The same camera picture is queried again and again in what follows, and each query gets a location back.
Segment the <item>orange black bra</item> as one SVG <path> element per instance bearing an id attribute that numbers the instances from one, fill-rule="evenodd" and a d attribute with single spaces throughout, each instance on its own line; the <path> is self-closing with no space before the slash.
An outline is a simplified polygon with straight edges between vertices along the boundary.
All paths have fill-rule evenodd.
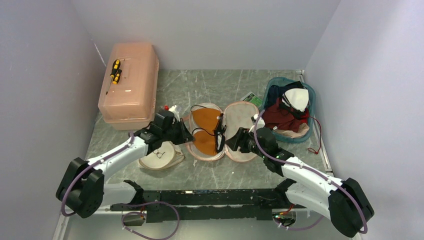
<path id="1" fill-rule="evenodd" d="M 194 146 L 200 153 L 214 156 L 224 148 L 224 114 L 216 108 L 194 105 L 190 109 L 196 127 L 191 131 Z"/>

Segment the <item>white mesh laundry bag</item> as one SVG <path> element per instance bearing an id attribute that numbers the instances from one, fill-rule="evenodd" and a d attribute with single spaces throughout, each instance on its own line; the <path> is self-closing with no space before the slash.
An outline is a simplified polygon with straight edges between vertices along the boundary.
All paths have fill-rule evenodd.
<path id="1" fill-rule="evenodd" d="M 139 158 L 137 166 L 141 169 L 159 171 L 171 168 L 181 163 L 184 159 L 185 155 L 182 149 L 170 141 L 166 141 L 162 143 L 160 148 L 149 155 Z"/>

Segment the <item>dark red bra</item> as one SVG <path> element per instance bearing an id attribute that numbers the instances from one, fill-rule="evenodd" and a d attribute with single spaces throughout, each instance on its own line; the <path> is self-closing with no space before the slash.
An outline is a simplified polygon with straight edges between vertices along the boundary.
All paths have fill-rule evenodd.
<path id="1" fill-rule="evenodd" d="M 286 105 L 282 98 L 277 98 L 275 104 L 267 107 L 262 115 L 267 128 L 292 131 L 298 133 L 301 125 L 308 122 L 309 109 L 299 111 L 294 107 Z"/>

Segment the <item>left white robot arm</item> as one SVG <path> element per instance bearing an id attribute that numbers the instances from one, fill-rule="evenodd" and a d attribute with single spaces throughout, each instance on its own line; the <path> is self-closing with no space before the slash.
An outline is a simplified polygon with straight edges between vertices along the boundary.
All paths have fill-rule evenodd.
<path id="1" fill-rule="evenodd" d="M 118 204 L 131 210 L 145 206 L 144 189 L 134 181 L 106 182 L 130 163 L 152 154 L 164 142 L 193 142 L 194 136 L 177 115 L 175 110 L 162 109 L 146 127 L 129 132 L 128 139 L 117 147 L 88 160 L 73 159 L 55 194 L 61 201 L 61 214 L 87 218 L 102 206 Z"/>

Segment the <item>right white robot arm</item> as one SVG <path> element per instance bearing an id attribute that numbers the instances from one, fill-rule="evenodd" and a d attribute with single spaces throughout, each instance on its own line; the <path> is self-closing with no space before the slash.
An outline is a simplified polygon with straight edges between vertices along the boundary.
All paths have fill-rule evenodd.
<path id="1" fill-rule="evenodd" d="M 368 229 L 366 224 L 375 212 L 353 178 L 342 180 L 309 166 L 281 148 L 266 127 L 256 131 L 241 127 L 225 144 L 234 152 L 258 155 L 268 170 L 285 178 L 274 189 L 280 207 L 294 204 L 312 210 L 330 220 L 349 238 Z"/>

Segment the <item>green white small box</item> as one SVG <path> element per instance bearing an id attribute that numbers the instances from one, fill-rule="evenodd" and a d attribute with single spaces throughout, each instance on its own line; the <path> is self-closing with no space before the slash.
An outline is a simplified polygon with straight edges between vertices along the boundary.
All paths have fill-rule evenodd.
<path id="1" fill-rule="evenodd" d="M 241 99 L 241 101 L 244 102 L 249 102 L 249 103 L 253 103 L 253 104 L 262 104 L 262 99 L 260 97 L 258 97 L 256 94 L 254 94 L 253 92 L 249 92 L 247 93 L 245 96 L 243 96 Z"/>

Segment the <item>navy blue cloth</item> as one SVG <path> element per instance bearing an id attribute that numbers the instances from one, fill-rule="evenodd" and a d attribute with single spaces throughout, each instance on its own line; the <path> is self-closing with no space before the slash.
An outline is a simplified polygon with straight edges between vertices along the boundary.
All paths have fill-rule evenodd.
<path id="1" fill-rule="evenodd" d="M 278 98 L 280 98 L 286 91 L 291 89 L 304 89 L 304 86 L 300 81 L 292 82 L 284 86 L 272 85 L 268 89 L 264 108 L 266 109 L 274 105 Z"/>

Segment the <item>beige pink cloth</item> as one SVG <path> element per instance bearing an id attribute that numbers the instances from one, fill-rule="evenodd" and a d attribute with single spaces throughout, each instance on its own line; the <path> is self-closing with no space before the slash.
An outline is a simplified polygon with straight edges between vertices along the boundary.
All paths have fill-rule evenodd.
<path id="1" fill-rule="evenodd" d="M 282 129 L 274 129 L 273 132 L 278 135 L 288 137 L 290 139 L 298 139 L 298 138 L 304 137 L 309 130 L 310 130 L 310 127 L 306 123 L 302 123 L 299 126 L 299 129 L 297 132 L 292 130 L 282 130 Z"/>

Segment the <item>pink plastic storage box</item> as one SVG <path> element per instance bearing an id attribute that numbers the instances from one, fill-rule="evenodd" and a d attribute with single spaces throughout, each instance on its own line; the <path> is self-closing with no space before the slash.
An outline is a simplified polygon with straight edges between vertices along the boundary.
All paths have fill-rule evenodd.
<path id="1" fill-rule="evenodd" d="M 112 64 L 120 60 L 120 81 L 108 94 Z M 155 115 L 159 60 L 149 42 L 116 43 L 109 56 L 98 108 L 105 123 L 118 131 L 146 127 Z"/>

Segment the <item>teal plastic basket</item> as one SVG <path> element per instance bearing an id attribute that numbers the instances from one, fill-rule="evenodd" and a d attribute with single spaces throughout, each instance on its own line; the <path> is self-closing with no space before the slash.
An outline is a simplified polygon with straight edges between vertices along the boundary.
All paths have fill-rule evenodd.
<path id="1" fill-rule="evenodd" d="M 259 110 L 265 111 L 266 108 L 264 108 L 264 106 L 265 106 L 265 101 L 266 101 L 266 98 L 267 98 L 268 89 L 272 85 L 285 86 L 287 84 L 294 83 L 294 82 L 301 82 L 301 81 L 291 80 L 291 79 L 288 79 L 286 77 L 274 77 L 274 78 L 272 78 L 267 84 L 265 94 L 264 94 L 264 97 L 262 99 L 262 104 L 260 105 Z M 308 84 L 303 83 L 303 82 L 301 82 L 301 84 L 304 86 L 304 89 L 308 90 L 308 93 L 309 93 L 309 103 L 308 103 L 308 106 L 307 106 L 307 108 L 309 110 L 309 118 L 308 118 L 306 124 L 309 126 L 310 129 L 305 136 L 292 139 L 292 138 L 285 137 L 285 136 L 279 135 L 277 133 L 274 133 L 273 130 L 276 129 L 276 127 L 274 127 L 273 129 L 270 128 L 272 133 L 275 135 L 275 137 L 278 141 L 285 142 L 285 143 L 295 143 L 295 144 L 297 144 L 297 143 L 305 142 L 312 135 L 313 127 L 314 127 L 314 121 L 315 121 L 314 114 L 315 114 L 316 93 L 315 93 L 314 89 L 311 86 L 309 86 Z"/>

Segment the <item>yellow black screwdriver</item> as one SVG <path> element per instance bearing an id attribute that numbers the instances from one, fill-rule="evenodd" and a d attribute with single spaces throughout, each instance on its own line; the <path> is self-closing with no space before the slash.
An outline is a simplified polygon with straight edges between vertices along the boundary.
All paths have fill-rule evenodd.
<path id="1" fill-rule="evenodd" d="M 122 74 L 122 70 L 121 69 L 113 69 L 111 71 L 110 82 L 109 82 L 109 85 L 108 85 L 107 90 L 105 92 L 106 95 L 109 93 L 110 87 L 112 85 L 117 85 L 119 83 L 120 78 L 121 78 L 121 74 Z"/>
<path id="2" fill-rule="evenodd" d="M 119 59 L 116 59 L 112 64 L 112 69 L 110 76 L 115 76 L 118 73 L 118 70 L 120 69 L 121 61 Z"/>

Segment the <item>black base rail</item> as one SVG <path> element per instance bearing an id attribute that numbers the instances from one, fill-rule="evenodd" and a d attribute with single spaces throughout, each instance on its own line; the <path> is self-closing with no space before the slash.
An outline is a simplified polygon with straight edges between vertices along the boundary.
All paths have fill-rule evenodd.
<path id="1" fill-rule="evenodd" d="M 146 190 L 130 203 L 115 203 L 112 212 L 137 211 L 148 223 L 163 221 L 255 219 L 268 221 L 295 207 L 273 188 L 221 190 Z"/>

